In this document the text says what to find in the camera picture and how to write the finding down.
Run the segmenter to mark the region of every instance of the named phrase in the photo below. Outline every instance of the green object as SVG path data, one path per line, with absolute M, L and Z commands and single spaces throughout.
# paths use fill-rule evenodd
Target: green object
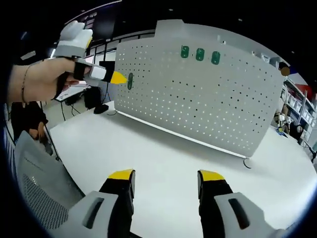
M 133 83 L 133 73 L 129 73 L 128 76 L 128 89 L 131 90 L 132 88 L 132 83 Z
M 220 62 L 220 53 L 218 51 L 214 51 L 211 55 L 211 62 L 215 65 Z
M 188 46 L 182 46 L 182 51 L 180 53 L 180 56 L 182 58 L 188 58 L 189 55 L 189 47 Z
M 198 48 L 196 50 L 196 60 L 203 61 L 204 60 L 204 55 L 205 55 L 205 50 L 204 49 Z

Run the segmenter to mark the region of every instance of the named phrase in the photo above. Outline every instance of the human hand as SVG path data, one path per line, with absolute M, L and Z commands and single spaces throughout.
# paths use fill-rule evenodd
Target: human hand
M 29 134 L 30 134 L 30 136 L 34 139 L 34 140 L 36 140 L 37 138 L 38 138 L 38 131 L 37 130 L 35 130 L 35 129 L 29 129 Z
M 42 139 L 45 137 L 45 131 L 44 131 L 44 123 L 40 122 L 38 126 L 38 132 L 39 132 L 39 138 Z
M 24 80 L 26 102 L 51 100 L 56 94 L 58 77 L 65 72 L 73 73 L 75 62 L 66 58 L 55 58 L 31 65 L 29 69 L 28 67 L 28 65 L 13 67 L 8 89 L 9 102 L 22 102 Z M 66 90 L 69 86 L 76 84 L 78 80 L 69 75 L 63 89 Z

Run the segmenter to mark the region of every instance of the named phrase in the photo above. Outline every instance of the white pegboard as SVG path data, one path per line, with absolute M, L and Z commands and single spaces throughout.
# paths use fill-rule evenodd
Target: white pegboard
M 182 46 L 189 47 L 187 58 Z M 196 60 L 197 49 L 204 59 Z M 218 65 L 211 62 L 220 53 Z M 280 72 L 240 49 L 219 42 L 172 38 L 120 43 L 115 70 L 119 111 L 193 139 L 252 156 L 274 115 L 283 84 Z

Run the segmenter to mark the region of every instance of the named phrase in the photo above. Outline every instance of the gray mesh chair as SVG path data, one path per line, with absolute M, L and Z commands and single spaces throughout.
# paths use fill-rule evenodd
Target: gray mesh chair
M 49 156 L 25 131 L 14 150 L 15 174 L 22 196 L 47 230 L 68 219 L 68 210 L 83 198 L 63 163 Z

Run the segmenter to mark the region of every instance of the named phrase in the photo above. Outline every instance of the bracelet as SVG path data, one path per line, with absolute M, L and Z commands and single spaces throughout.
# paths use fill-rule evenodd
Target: bracelet
M 23 78 L 23 82 L 22 82 L 21 96 L 22 96 L 22 102 L 23 102 L 23 103 L 26 103 L 26 102 L 25 102 L 25 99 L 24 99 L 24 86 L 25 86 L 26 74 L 27 74 L 27 72 L 28 72 L 28 70 L 29 70 L 30 67 L 31 67 L 31 65 L 29 65 L 28 68 L 26 69 L 25 74 L 24 74 L 24 78 Z

